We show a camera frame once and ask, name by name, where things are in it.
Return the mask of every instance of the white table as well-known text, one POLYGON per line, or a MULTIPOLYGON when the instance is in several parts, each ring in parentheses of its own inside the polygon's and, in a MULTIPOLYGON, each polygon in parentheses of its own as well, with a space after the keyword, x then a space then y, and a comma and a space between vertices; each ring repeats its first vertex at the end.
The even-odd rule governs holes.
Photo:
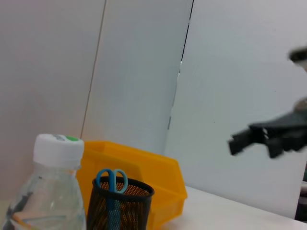
MULTIPOLYGON (((307 230, 307 224, 187 187, 183 215, 163 230, 307 230)), ((0 201, 0 222, 9 202, 0 201)))

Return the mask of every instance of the water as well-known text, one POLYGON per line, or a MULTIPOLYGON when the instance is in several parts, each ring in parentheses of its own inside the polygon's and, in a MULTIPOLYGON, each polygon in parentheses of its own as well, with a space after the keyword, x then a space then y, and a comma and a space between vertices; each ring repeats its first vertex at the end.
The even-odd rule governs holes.
POLYGON ((86 230, 76 170, 35 165, 10 204, 2 230, 86 230))

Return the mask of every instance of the black mesh pen holder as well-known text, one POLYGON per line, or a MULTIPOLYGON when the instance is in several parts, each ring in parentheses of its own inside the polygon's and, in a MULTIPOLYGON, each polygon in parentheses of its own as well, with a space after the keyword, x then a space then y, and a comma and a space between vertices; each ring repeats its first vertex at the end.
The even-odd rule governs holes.
MULTIPOLYGON (((123 178, 117 177, 117 190, 123 183, 123 178)), ((146 230, 153 194, 152 187, 133 179, 128 179, 123 194, 109 191, 107 176, 100 178, 100 187, 93 180, 87 230, 146 230)))

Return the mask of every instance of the plastic water bottle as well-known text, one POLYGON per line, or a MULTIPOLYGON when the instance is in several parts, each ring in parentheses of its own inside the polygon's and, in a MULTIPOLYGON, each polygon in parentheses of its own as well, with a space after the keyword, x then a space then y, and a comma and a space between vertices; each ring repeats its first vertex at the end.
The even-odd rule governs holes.
POLYGON ((11 202, 2 230, 86 230, 76 171, 84 142, 40 134, 34 147, 35 170, 11 202))

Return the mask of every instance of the white wall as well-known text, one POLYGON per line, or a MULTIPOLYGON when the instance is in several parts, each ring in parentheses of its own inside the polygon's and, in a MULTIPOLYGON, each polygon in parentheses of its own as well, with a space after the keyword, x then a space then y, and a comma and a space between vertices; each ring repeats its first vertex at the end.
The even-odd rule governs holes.
POLYGON ((103 0, 0 1, 0 199, 32 170, 39 133, 80 136, 103 0))
POLYGON ((233 157, 227 141, 306 95, 286 59, 307 42, 306 12, 304 0, 195 0, 166 146, 187 185, 294 217, 306 153, 233 157))
POLYGON ((83 139, 163 153, 191 4, 107 2, 83 139))

